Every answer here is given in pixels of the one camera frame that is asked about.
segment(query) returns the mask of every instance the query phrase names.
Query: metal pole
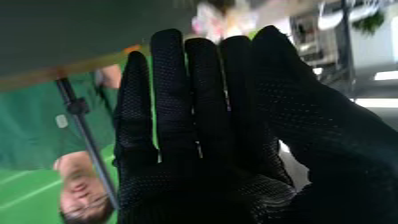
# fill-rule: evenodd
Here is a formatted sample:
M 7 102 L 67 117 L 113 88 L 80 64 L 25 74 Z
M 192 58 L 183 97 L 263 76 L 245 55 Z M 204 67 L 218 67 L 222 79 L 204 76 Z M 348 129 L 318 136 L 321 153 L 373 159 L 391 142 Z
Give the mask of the metal pole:
M 85 122 L 85 117 L 83 117 L 85 116 L 85 102 L 83 102 L 81 98 L 80 99 L 76 98 L 67 78 L 58 79 L 55 82 L 57 82 L 58 91 L 60 91 L 62 99 L 64 99 L 65 106 L 67 106 L 67 112 L 73 115 L 73 120 L 74 120 L 74 123 L 78 126 L 78 131 L 80 131 L 80 134 L 81 134 L 81 137 L 85 140 L 87 152 L 90 155 L 90 160 L 94 163 L 99 179 L 103 182 L 108 199 L 112 202 L 113 209 L 119 210 L 115 188 L 113 188 L 113 184 L 112 184 L 112 180 L 110 180 L 110 176 L 108 176 L 108 172 L 106 172 L 106 167 L 105 167 L 105 163 L 101 160 L 99 150 L 97 150 L 97 146 L 96 146 L 96 141 L 92 138 L 92 134 L 90 134 L 90 130 L 89 130 L 87 122 Z
M 348 8 L 346 0 L 341 0 L 341 7 L 343 7 L 343 34 L 344 34 L 344 40 L 346 40 L 346 66 L 348 66 L 348 74 L 344 77 L 348 80 L 346 94 L 348 94 L 348 97 L 355 99 L 357 77 L 355 77 L 353 54 L 352 54 L 350 8 Z

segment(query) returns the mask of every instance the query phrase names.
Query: dark hair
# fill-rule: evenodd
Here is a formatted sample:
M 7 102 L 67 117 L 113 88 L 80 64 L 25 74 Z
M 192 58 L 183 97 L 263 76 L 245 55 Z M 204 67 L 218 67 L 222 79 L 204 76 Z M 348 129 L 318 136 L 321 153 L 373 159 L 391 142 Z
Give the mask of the dark hair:
M 113 213 L 113 206 L 110 200 L 106 200 L 105 202 L 103 211 L 97 214 L 90 215 L 89 217 L 83 218 L 73 217 L 64 214 L 62 210 L 58 212 L 64 224 L 105 224 L 112 213 Z

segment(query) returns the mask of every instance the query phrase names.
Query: black glove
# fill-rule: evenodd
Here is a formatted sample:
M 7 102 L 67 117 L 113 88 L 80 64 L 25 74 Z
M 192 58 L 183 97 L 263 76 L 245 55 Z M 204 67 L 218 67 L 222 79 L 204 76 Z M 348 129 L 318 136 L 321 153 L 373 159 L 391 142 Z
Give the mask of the black glove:
M 188 75 L 176 30 L 153 37 L 153 78 L 142 54 L 129 54 L 115 109 L 119 223 L 277 222 L 295 190 L 245 91 L 250 41 L 222 44 L 231 116 L 216 47 L 193 39 L 184 48 Z
M 312 182 L 293 200 L 293 223 L 398 223 L 398 134 L 316 81 L 273 27 L 254 38 L 252 57 L 263 122 Z

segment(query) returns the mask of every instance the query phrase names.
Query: green floor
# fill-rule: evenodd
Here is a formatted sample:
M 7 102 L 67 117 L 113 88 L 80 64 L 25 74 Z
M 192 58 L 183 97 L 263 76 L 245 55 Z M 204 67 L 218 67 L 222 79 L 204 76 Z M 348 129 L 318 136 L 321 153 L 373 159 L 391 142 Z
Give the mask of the green floor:
M 103 150 L 103 159 L 115 180 L 112 146 Z M 57 203 L 60 186 L 53 171 L 0 171 L 0 224 L 62 223 Z

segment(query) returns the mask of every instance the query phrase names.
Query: textured glove fabric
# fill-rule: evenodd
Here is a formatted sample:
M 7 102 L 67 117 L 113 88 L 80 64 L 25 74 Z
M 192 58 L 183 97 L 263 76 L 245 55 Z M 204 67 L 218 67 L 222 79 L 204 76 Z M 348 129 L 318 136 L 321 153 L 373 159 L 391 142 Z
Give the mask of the textured glove fabric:
M 307 186 L 291 204 L 296 223 L 398 222 L 398 134 L 323 86 L 275 27 L 252 41 L 257 108 L 296 160 Z
M 234 131 L 243 118 L 227 112 L 216 47 L 193 39 L 184 49 L 181 33 L 158 32 L 151 40 L 153 102 L 145 59 L 140 53 L 129 54 L 115 109 L 119 223 L 277 222 L 295 190 L 263 175 L 264 157 L 252 160 L 250 167 L 241 163 L 240 157 L 256 155 L 247 155 L 252 144 Z M 240 104 L 236 97 L 229 101 Z M 264 142 L 263 135 L 252 139 Z
M 119 91 L 119 223 L 396 223 L 398 134 L 316 81 L 277 29 L 218 49 L 161 31 L 151 53 L 154 100 L 137 52 Z M 298 195 L 279 140 L 309 168 Z

